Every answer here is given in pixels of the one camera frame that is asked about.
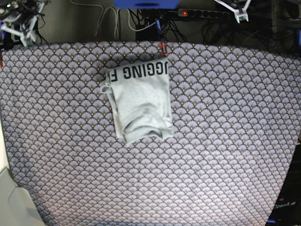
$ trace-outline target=gray t-shirt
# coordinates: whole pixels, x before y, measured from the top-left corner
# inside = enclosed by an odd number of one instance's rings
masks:
[[[112,69],[101,89],[112,107],[117,138],[130,144],[174,136],[167,58]]]

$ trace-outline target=black cable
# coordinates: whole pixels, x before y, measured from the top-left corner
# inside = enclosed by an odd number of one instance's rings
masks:
[[[142,13],[140,12],[139,9],[137,9],[137,16],[138,16],[139,21],[143,21],[144,17],[143,17],[143,15],[142,15]]]
[[[46,43],[48,43],[48,41],[39,33],[39,31],[36,31],[37,35],[44,40]]]
[[[230,39],[231,39],[231,41],[230,41],[231,45],[234,45],[234,39],[237,40],[238,45],[241,45],[241,44],[242,44],[241,40],[239,39],[239,37],[237,36],[237,34],[235,33],[234,30],[232,30],[232,33],[231,33],[231,35],[229,36],[229,40],[230,40]]]
[[[43,43],[43,39],[39,36],[39,38],[40,38],[40,43],[39,43],[39,45],[41,45],[42,43]]]
[[[45,16],[43,13],[39,13],[36,10],[33,10],[32,8],[29,8],[27,5],[25,5],[23,2],[18,1],[18,3],[20,3],[22,5],[23,8],[25,8],[27,11],[30,11],[32,13],[34,13],[34,15],[41,15],[41,16]]]
[[[173,33],[174,33],[174,36],[175,36],[175,38],[177,39],[177,41],[179,42],[180,40],[179,40],[179,38],[178,38],[178,36],[177,36],[177,34],[175,33],[175,31],[173,30],[173,29],[171,29],[171,23],[170,22],[168,22],[169,23],[169,29],[167,29],[167,31],[172,31]]]
[[[225,34],[225,37],[227,38],[226,40],[226,44],[225,45],[228,45],[229,41],[230,41],[230,38],[234,35],[234,30],[231,31],[231,34],[229,35],[229,37],[226,36]]]
[[[41,27],[39,27],[39,29],[41,29],[41,28],[43,28],[45,25],[46,25],[46,22],[45,22],[45,19],[44,19],[44,17],[43,16],[41,16],[41,18],[42,18],[42,20],[43,20],[43,25],[41,26]]]
[[[208,26],[208,28],[207,28],[207,30],[206,30],[206,32],[205,32],[205,40],[206,40],[206,43],[209,43],[209,42],[207,42],[207,35],[209,34],[209,30],[211,29],[211,23],[209,24],[210,26]]]
[[[175,22],[174,22],[174,21],[171,21],[170,23],[171,23],[171,25],[175,28],[175,30],[179,33],[179,35],[180,35],[180,37],[183,39],[183,41],[187,42],[187,38],[185,37],[185,35],[183,35],[183,34],[180,32],[180,30],[179,30],[178,26],[175,24]]]
[[[129,9],[129,11],[130,11],[130,15],[131,15],[131,18],[132,18],[134,24],[137,25],[137,23],[136,23],[136,21],[134,20],[134,17],[133,17],[133,16],[136,17],[136,19],[137,19],[137,21],[138,21],[138,24],[141,25],[138,15],[136,15],[136,14],[135,14],[132,10],[130,10],[130,9]]]
[[[237,32],[247,36],[247,38],[258,40],[263,46],[265,46],[267,49],[269,49],[268,44],[264,43],[264,41],[267,41],[267,40],[263,40],[262,38],[257,37],[257,34],[250,36],[249,33],[245,33],[245,32],[240,31],[240,30],[237,30]]]
[[[220,21],[219,27],[211,39],[211,43],[217,43],[224,35],[225,32],[223,32],[223,23]]]
[[[269,36],[269,38],[272,39],[272,40],[274,40],[274,41],[282,41],[282,40],[286,40],[286,39],[292,37],[293,35],[294,35],[294,33],[291,33],[291,34],[287,35],[287,36],[284,37],[284,38],[275,39],[275,38],[272,38],[272,37],[270,37],[270,36]]]
[[[168,30],[169,30],[169,28],[170,28],[170,25],[169,24],[163,24],[163,28],[162,28],[162,35],[163,35],[163,38],[166,40],[166,41],[168,41],[167,40],[167,38],[166,38],[166,33],[168,32]]]
[[[210,25],[210,21],[208,20],[208,22],[202,27],[202,35],[203,35],[203,42],[204,43],[207,43],[207,40],[206,40],[206,37],[205,37],[205,28],[207,27],[207,26],[209,26]]]

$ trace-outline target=electrical cable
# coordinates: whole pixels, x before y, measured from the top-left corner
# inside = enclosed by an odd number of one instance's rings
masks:
[[[175,30],[179,33],[179,35],[180,35],[180,37],[183,39],[183,41],[184,42],[188,42],[187,41],[187,38],[185,37],[185,35],[183,35],[181,32],[180,32],[180,30],[179,30],[179,28],[178,28],[178,26],[175,24],[175,22],[174,21],[170,21],[170,24],[175,28]]]
[[[143,19],[144,19],[144,17],[143,17],[143,15],[142,15],[142,13],[140,12],[140,9],[137,9],[137,16],[138,16],[138,20],[141,22],[141,21],[143,21]]]
[[[207,30],[206,30],[206,33],[205,33],[206,43],[209,43],[209,42],[207,41],[207,35],[209,34],[209,30],[210,30],[211,28],[212,28],[212,23],[209,24],[209,26],[208,26],[208,28],[207,28]]]
[[[217,43],[220,39],[221,39],[221,35],[219,35],[221,32],[223,31],[223,23],[222,21],[220,21],[219,23],[219,26],[218,26],[218,29],[216,30],[216,33],[213,35],[212,39],[211,39],[211,42],[212,43]]]
[[[132,20],[133,20],[133,22],[134,22],[134,24],[135,25],[137,25],[137,23],[135,22],[135,20],[134,20],[134,17],[133,16],[135,16],[136,17],[136,19],[137,19],[137,21],[138,21],[138,24],[140,25],[141,23],[141,21],[140,21],[140,18],[139,18],[139,16],[138,15],[136,15],[132,10],[130,10],[130,13],[131,13],[131,18],[132,18]]]
[[[144,28],[141,28],[141,29],[138,29],[138,30],[136,30],[136,29],[134,29],[134,28],[132,28],[132,26],[131,26],[131,16],[130,16],[130,10],[129,9],[127,9],[127,12],[128,12],[128,26],[129,26],[129,28],[132,30],[132,31],[134,31],[134,32],[141,32],[141,31],[144,31],[144,30],[146,30],[146,29],[149,29],[150,27],[152,27],[152,26],[154,26],[155,24],[156,24],[156,22],[154,22],[154,23],[152,23],[152,24],[150,24],[150,25],[148,25],[148,26],[146,26],[146,27],[144,27]]]
[[[101,13],[100,13],[100,16],[99,16],[99,19],[98,19],[98,22],[97,22],[97,30],[96,30],[96,34],[95,36],[98,34],[98,29],[99,29],[99,26],[100,26],[100,20],[102,19],[103,17],[103,14],[104,14],[104,7],[102,5],[97,5],[97,4],[82,4],[82,3],[77,3],[77,2],[74,2],[73,0],[70,0],[70,2],[74,5],[78,5],[78,6],[96,6],[96,7],[100,7],[102,9]]]
[[[43,20],[43,25],[41,27],[39,27],[39,29],[43,28],[46,25],[45,19],[43,16],[41,16],[42,20]]]
[[[34,15],[41,15],[41,16],[45,16],[43,13],[39,13],[38,11],[32,9],[32,8],[29,8],[27,5],[25,5],[23,2],[21,1],[18,1],[18,3],[20,3],[22,5],[22,7],[24,9],[26,9],[27,11],[29,12],[32,12]]]
[[[284,37],[284,38],[279,38],[279,39],[275,39],[275,38],[272,38],[272,37],[270,37],[270,36],[267,36],[266,38],[269,38],[270,40],[273,40],[273,41],[282,41],[282,40],[287,40],[287,39],[289,39],[289,38],[292,37],[293,35],[294,35],[294,33],[291,33],[291,34],[287,35],[286,37]]]
[[[227,41],[226,41],[226,44],[225,44],[225,45],[228,45],[228,43],[229,43],[231,37],[233,37],[233,36],[234,36],[234,30],[231,31],[231,34],[229,35],[229,37],[227,37],[226,34],[225,34],[225,37],[227,38]]]
[[[249,35],[243,31],[240,30],[236,30],[236,32],[239,32],[240,34],[246,35],[247,39],[249,38],[253,38],[253,39],[257,39],[263,46],[265,46],[267,49],[269,49],[268,44],[264,43],[265,41],[267,41],[266,39],[260,38],[260,37],[256,37],[255,34],[253,33],[252,35]]]
[[[39,38],[40,38],[40,43],[39,43],[39,45],[41,45],[42,43],[43,43],[43,39],[39,36]]]
[[[169,28],[167,29],[167,31],[172,31],[172,32],[174,33],[175,38],[176,38],[177,41],[179,42],[180,40],[179,40],[179,38],[178,38],[178,36],[177,36],[177,34],[176,34],[176,31],[173,30],[173,29],[171,29],[171,23],[170,23],[170,21],[168,21],[168,24],[169,24]]]
[[[246,40],[243,42],[242,47],[245,46],[245,43],[246,43],[252,36],[254,36],[254,35],[257,34],[258,32],[264,30],[268,25],[270,25],[270,23],[267,24],[267,25],[265,25],[262,29],[260,29],[260,30],[258,30],[258,31],[256,31],[256,32],[252,33],[249,37],[247,37]]]
[[[118,16],[119,16],[120,9],[117,9],[117,11],[116,11],[116,9],[113,8],[113,7],[108,7],[108,8],[106,8],[105,11],[103,12],[102,17],[101,17],[100,20],[99,20],[99,23],[98,23],[98,26],[97,26],[97,31],[96,31],[95,36],[98,35],[98,30],[99,30],[99,28],[100,28],[100,26],[101,26],[101,24],[102,24],[102,22],[103,22],[104,15],[105,15],[105,13],[106,13],[109,9],[112,9],[113,12],[114,12],[114,14],[115,14],[114,38],[118,40],[118,39],[119,39]]]
[[[204,43],[207,43],[207,40],[206,40],[206,35],[205,35],[205,28],[207,27],[207,26],[209,26],[210,25],[210,20],[208,20],[208,22],[203,26],[203,28],[202,28],[202,35],[203,35],[203,42]]]
[[[39,33],[39,31],[36,31],[37,35],[44,40],[46,43],[48,43],[48,41]]]

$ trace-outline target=red switch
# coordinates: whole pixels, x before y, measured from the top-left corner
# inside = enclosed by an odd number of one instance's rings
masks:
[[[188,10],[187,9],[179,9],[178,10],[178,16],[180,16],[180,17],[186,17],[186,16],[188,16]]]

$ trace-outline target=patterned fabric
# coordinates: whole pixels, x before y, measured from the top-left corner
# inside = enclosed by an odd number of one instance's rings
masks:
[[[99,83],[158,57],[158,43],[4,52],[8,157],[48,226],[265,225],[301,126],[301,62],[169,43],[175,138],[117,140]]]

